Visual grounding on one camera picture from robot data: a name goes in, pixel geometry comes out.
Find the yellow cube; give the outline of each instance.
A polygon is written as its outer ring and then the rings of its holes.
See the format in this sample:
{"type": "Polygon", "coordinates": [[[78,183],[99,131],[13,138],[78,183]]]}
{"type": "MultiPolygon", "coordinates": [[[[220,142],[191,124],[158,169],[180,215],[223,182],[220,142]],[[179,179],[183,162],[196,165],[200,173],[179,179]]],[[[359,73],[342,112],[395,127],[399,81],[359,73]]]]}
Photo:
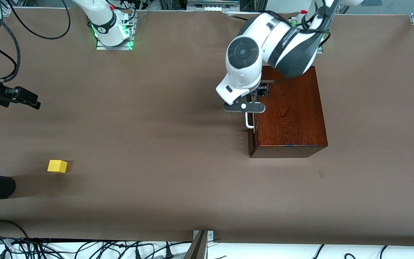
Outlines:
{"type": "Polygon", "coordinates": [[[51,160],[49,161],[49,166],[47,167],[48,172],[55,173],[66,173],[67,162],[62,160],[51,160]]]}

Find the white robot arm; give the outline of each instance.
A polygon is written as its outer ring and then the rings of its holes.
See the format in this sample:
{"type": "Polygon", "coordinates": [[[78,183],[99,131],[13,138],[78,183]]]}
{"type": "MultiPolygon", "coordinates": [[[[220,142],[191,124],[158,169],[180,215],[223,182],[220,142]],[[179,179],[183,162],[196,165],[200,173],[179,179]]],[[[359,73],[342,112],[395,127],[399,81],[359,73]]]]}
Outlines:
{"type": "MultiPolygon", "coordinates": [[[[345,3],[358,5],[362,1],[345,0],[345,3]]],[[[263,61],[287,78],[303,75],[313,63],[317,49],[323,44],[322,37],[328,33],[340,2],[342,0],[313,0],[308,13],[298,25],[292,25],[270,11],[248,20],[228,46],[227,74],[216,88],[225,101],[225,110],[264,112],[263,104],[243,98],[259,87],[263,61]]]]}
{"type": "Polygon", "coordinates": [[[129,15],[110,6],[105,0],[72,0],[87,14],[98,40],[105,46],[116,46],[130,37],[125,26],[129,15]]]}

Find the brown wooden box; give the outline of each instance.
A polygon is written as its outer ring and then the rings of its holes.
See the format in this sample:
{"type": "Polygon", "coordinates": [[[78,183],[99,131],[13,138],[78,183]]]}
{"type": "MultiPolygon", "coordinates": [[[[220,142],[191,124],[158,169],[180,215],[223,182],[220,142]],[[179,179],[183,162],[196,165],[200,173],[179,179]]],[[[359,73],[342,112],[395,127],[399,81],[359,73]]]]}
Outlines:
{"type": "MultiPolygon", "coordinates": [[[[263,66],[263,80],[282,75],[263,66]]],[[[307,158],[328,146],[316,69],[302,76],[269,84],[269,96],[258,99],[264,113],[249,115],[255,129],[248,130],[252,158],[307,158]]]]}

